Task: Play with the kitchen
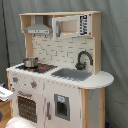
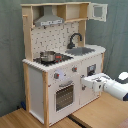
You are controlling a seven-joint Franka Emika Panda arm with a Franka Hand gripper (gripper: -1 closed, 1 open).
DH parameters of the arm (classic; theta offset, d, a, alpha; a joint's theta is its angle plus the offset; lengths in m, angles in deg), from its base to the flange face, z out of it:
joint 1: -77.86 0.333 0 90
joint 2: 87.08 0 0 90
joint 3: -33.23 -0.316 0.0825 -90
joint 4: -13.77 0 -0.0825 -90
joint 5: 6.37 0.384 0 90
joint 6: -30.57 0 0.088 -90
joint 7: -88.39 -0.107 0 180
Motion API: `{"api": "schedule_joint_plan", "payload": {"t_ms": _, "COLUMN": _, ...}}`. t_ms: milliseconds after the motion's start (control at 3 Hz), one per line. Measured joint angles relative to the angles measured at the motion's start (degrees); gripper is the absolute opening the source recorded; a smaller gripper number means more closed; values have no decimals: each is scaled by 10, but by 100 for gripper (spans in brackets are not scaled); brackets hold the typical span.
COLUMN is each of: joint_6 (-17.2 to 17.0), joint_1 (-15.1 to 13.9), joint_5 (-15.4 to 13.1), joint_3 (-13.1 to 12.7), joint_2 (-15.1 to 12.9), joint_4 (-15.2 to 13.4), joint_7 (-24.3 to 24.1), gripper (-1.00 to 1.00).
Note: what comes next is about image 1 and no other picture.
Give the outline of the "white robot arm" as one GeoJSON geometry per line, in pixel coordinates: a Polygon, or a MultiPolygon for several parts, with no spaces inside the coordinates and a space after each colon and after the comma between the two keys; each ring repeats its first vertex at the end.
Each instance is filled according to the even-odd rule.
{"type": "MultiPolygon", "coordinates": [[[[13,92],[0,86],[0,100],[6,102],[12,98],[13,92]]],[[[22,117],[13,117],[7,122],[5,128],[35,128],[35,126],[22,117]]]]}

